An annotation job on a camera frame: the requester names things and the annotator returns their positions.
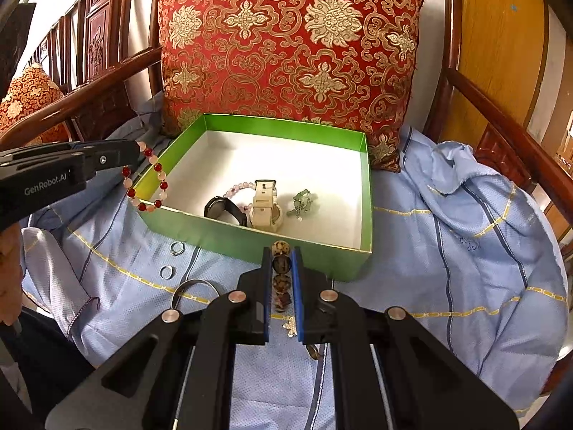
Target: orange cushion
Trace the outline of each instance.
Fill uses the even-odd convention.
[[[362,130],[399,171],[423,0],[159,0],[166,133],[201,112]]]
[[[0,136],[14,123],[46,105],[64,97],[58,85],[50,79],[39,63],[24,69],[12,79],[6,97],[0,103]],[[63,124],[42,133],[30,144],[40,142],[67,142],[68,134]]]

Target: blue cloth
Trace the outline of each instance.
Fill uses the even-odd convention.
[[[158,151],[167,146],[151,139],[159,122],[157,113],[141,114],[114,137],[147,134]],[[369,309],[405,307],[520,416],[567,327],[567,281],[551,228],[531,197],[478,164],[470,147],[435,145],[405,126],[401,149],[401,173],[371,175],[373,254],[358,280],[334,288]],[[256,267],[191,246],[173,257],[171,239],[147,229],[120,179],[116,170],[99,173],[22,230],[25,290],[94,365],[166,309],[185,278],[224,292]],[[159,277],[165,264],[175,267],[167,281]],[[197,285],[180,309],[202,309],[212,297]],[[286,335],[291,314],[273,315],[267,346],[237,348],[231,428],[334,429],[330,350],[311,360]]]

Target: wooden armrest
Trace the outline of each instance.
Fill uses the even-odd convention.
[[[98,78],[77,87],[68,95],[32,113],[10,127],[0,137],[0,150],[22,147],[42,132],[65,121],[111,86],[128,80],[134,74],[161,60],[161,48],[146,48],[110,67]]]
[[[448,81],[474,105],[514,149],[531,177],[538,182],[570,225],[573,225],[573,179],[518,123],[456,69],[447,68]]]

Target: green box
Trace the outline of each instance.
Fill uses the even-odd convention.
[[[292,247],[299,246],[301,248],[306,266],[322,271],[335,280],[351,281],[357,277],[359,268],[372,253],[370,167],[364,133],[299,121],[239,115],[204,114],[177,137],[161,154],[160,162],[165,173],[169,174],[182,160],[187,151],[207,131],[262,136],[253,138],[253,140],[266,140],[263,137],[291,139],[358,152],[360,155],[360,170],[356,170],[356,172],[360,173],[359,181],[362,187],[359,202],[361,222],[356,222],[356,225],[360,224],[360,228],[356,226],[356,231],[360,231],[359,247],[341,247],[313,242],[303,238],[281,235],[280,229],[278,234],[266,233],[252,228],[242,228],[226,222],[204,218],[202,214],[195,215],[170,208],[169,196],[160,209],[152,213],[141,213],[145,223],[152,231],[191,245],[198,245],[212,252],[257,264],[261,261],[263,247],[270,247],[275,241],[282,239],[288,241]],[[294,163],[296,165],[303,166],[300,163],[296,163],[296,158],[291,157],[289,159],[295,160]],[[273,176],[259,176],[257,179],[275,178]],[[135,186],[137,195],[143,202],[149,203],[153,199],[158,185],[157,173],[150,167]],[[277,189],[280,192],[280,183],[278,181]]]

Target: silver ring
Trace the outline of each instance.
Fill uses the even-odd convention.
[[[163,276],[163,270],[165,270],[166,268],[169,269],[169,276]],[[163,280],[170,280],[171,278],[173,278],[173,275],[175,274],[175,268],[173,268],[171,265],[164,265],[161,267],[161,269],[159,270],[159,276],[161,277],[161,279]]]
[[[181,250],[177,250],[177,244],[181,244]],[[171,255],[174,255],[177,257],[177,255],[181,255],[183,252],[185,252],[185,244],[181,241],[175,241],[173,243],[171,243]]]
[[[177,289],[175,290],[175,292],[173,293],[173,296],[171,297],[171,308],[172,309],[176,309],[176,304],[179,303],[179,301],[181,300],[181,295],[183,294],[183,292],[187,289],[190,288],[191,286],[193,286],[194,284],[204,284],[209,286],[213,291],[215,291],[215,293],[217,294],[217,297],[220,296],[219,291],[217,291],[217,288],[214,287],[211,283],[209,283],[208,281],[205,280],[199,280],[197,278],[193,278],[192,280],[187,280],[184,281],[183,283],[181,283],[179,286],[177,286]]]

